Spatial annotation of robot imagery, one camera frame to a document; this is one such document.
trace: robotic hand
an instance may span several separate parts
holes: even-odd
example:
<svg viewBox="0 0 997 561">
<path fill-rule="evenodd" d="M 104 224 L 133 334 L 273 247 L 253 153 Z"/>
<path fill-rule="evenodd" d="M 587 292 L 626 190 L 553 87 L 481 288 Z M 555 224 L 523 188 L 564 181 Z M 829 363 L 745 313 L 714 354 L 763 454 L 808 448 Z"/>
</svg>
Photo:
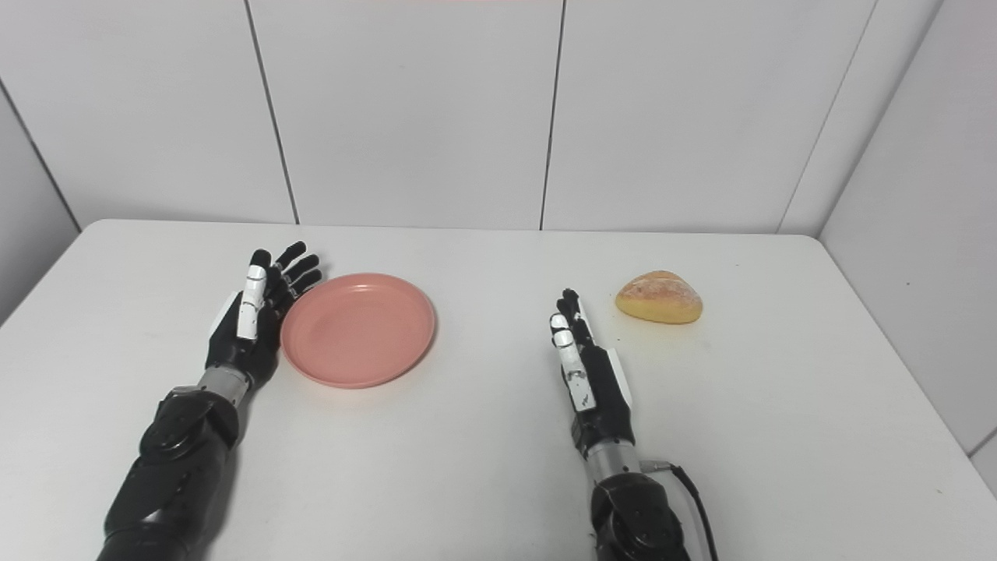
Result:
<svg viewBox="0 0 997 561">
<path fill-rule="evenodd" d="M 594 485 L 590 516 L 597 559 L 689 561 L 682 527 L 668 506 L 664 487 L 642 471 L 673 471 L 700 506 L 698 492 L 681 467 L 638 459 L 630 426 L 630 389 L 615 350 L 595 344 L 574 290 L 564 291 L 557 310 L 550 330 L 574 408 L 571 435 Z M 702 508 L 700 515 L 715 555 Z"/>
<path fill-rule="evenodd" d="M 322 279 L 315 255 L 291 265 L 304 253 L 298 242 L 273 264 L 267 251 L 253 254 L 245 289 L 208 341 L 204 376 L 175 387 L 143 435 L 98 561 L 181 561 L 199 542 L 239 437 L 239 403 L 273 376 L 284 316 Z"/>
</svg>

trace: bun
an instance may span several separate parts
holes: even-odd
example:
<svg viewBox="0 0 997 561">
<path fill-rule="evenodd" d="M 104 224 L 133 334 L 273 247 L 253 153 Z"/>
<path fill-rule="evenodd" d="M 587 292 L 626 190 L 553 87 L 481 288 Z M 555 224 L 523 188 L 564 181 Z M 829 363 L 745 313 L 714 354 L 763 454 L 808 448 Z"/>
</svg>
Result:
<svg viewBox="0 0 997 561">
<path fill-rule="evenodd" d="M 703 300 L 681 277 L 654 271 L 628 282 L 616 295 L 623 313 L 659 323 L 691 323 L 703 314 Z"/>
</svg>

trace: white table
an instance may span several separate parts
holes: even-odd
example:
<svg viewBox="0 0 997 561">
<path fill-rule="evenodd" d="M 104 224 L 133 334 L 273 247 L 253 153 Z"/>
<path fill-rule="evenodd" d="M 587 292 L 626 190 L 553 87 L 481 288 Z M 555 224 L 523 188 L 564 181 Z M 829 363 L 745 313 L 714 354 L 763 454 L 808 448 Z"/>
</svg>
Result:
<svg viewBox="0 0 997 561">
<path fill-rule="evenodd" d="M 96 557 L 140 435 L 200 376 L 249 255 L 298 239 L 332 276 L 421 287 L 438 333 L 372 389 L 282 363 L 251 403 L 207 559 L 592 559 L 548 342 L 565 286 L 619 351 L 638 449 L 686 467 L 723 559 L 997 558 L 997 501 L 811 239 L 112 221 L 0 329 L 4 559 Z M 698 322 L 616 310 L 616 291 L 655 269 L 699 291 Z M 660 479 L 704 559 L 689 500 Z"/>
</svg>

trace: black forearm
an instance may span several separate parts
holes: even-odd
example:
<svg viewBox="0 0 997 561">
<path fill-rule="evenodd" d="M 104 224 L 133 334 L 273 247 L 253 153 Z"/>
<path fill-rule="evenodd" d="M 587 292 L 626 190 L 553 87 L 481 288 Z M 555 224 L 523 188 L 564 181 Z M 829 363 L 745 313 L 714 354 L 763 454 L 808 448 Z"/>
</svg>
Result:
<svg viewBox="0 0 997 561">
<path fill-rule="evenodd" d="M 178 561 L 204 533 L 229 451 L 235 407 L 211 391 L 175 390 L 146 430 L 105 521 L 99 561 Z"/>
</svg>

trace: wire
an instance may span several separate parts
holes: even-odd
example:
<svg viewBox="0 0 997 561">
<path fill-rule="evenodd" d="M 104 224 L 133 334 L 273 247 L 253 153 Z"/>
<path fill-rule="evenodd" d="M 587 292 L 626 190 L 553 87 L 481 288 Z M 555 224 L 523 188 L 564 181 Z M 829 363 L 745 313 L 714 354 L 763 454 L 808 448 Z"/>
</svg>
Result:
<svg viewBox="0 0 997 561">
<path fill-rule="evenodd" d="M 717 556 L 717 544 L 713 541 L 713 528 L 710 527 L 710 518 L 706 515 L 706 506 L 703 505 L 703 499 L 699 498 L 699 489 L 696 488 L 696 484 L 692 482 L 692 479 L 682 469 L 682 466 L 672 465 L 666 469 L 675 475 L 675 478 L 692 495 L 692 500 L 696 501 L 696 510 L 699 511 L 699 518 L 703 521 L 703 531 L 706 533 L 706 545 L 710 548 L 710 559 L 719 561 L 720 557 Z"/>
</svg>

